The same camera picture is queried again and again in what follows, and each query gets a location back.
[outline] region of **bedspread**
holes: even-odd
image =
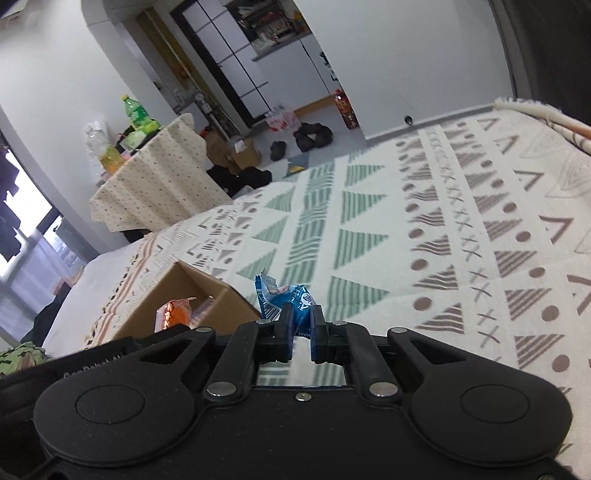
[[[549,380],[575,418],[558,460],[588,478],[590,200],[589,156],[529,116],[421,129],[149,236],[85,344],[112,338],[177,259],[253,304],[268,268],[308,285],[329,321],[408,327]],[[292,362],[261,377],[326,385],[342,370]]]

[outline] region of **baseboard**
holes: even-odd
[[[311,113],[314,113],[318,110],[321,110],[327,106],[334,104],[335,98],[332,95],[329,95],[328,97],[321,98],[320,100],[317,100],[314,103],[298,108],[296,111],[294,111],[294,113],[297,116],[297,118],[302,118],[303,116],[309,115]]]
[[[450,122],[450,121],[456,120],[458,118],[462,118],[464,116],[477,115],[479,113],[490,112],[491,110],[492,110],[492,104],[471,107],[471,108],[467,108],[464,110],[458,110],[456,112],[452,112],[447,115],[427,118],[427,119],[423,120],[422,122],[414,124],[411,127],[394,128],[389,131],[385,131],[382,133],[378,133],[376,135],[372,135],[371,137],[367,137],[366,141],[368,143],[368,147],[373,147],[374,145],[377,145],[378,143],[385,142],[386,140],[390,140],[395,137],[399,137],[400,135],[414,132],[415,130],[418,130],[419,128],[426,128],[426,127],[430,127],[431,125],[440,124],[442,122]]]

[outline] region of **plastic bag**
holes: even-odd
[[[166,330],[179,323],[189,326],[191,323],[191,300],[195,300],[195,297],[171,300],[156,310],[154,332]]]
[[[278,106],[266,114],[267,125],[272,132],[280,132],[287,129],[297,129],[300,127],[300,120],[294,112],[285,110],[283,106]]]
[[[85,144],[90,153],[90,168],[95,177],[95,184],[99,184],[101,180],[104,181],[102,173],[98,175],[98,165],[103,168],[103,171],[113,175],[125,163],[123,157],[107,139],[105,131],[98,121],[86,125]]]
[[[310,312],[316,305],[312,295],[303,285],[277,287],[277,280],[263,270],[255,277],[256,296],[261,307],[261,318],[275,321],[279,319],[284,303],[294,306],[296,336],[310,338]]]

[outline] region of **green plastic bottle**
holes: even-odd
[[[146,135],[160,129],[161,125],[154,119],[150,118],[146,109],[129,95],[121,97],[125,104],[125,114],[131,121],[131,124],[136,130],[141,130]]]

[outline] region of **cardboard box on floor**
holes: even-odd
[[[244,140],[246,148],[236,152],[229,147],[222,136],[215,130],[205,135],[207,144],[207,156],[214,165],[226,167],[230,173],[236,175],[248,167],[258,167],[261,164],[262,155],[256,150],[252,138]]]
[[[234,175],[248,167],[258,167],[261,164],[261,153],[255,148],[252,138],[244,140],[246,148],[240,152],[233,151],[228,159],[228,169]]]
[[[232,155],[232,149],[228,147],[226,141],[215,130],[208,132],[205,135],[205,143],[207,144],[207,156],[214,165],[220,167],[228,167],[228,157]]]

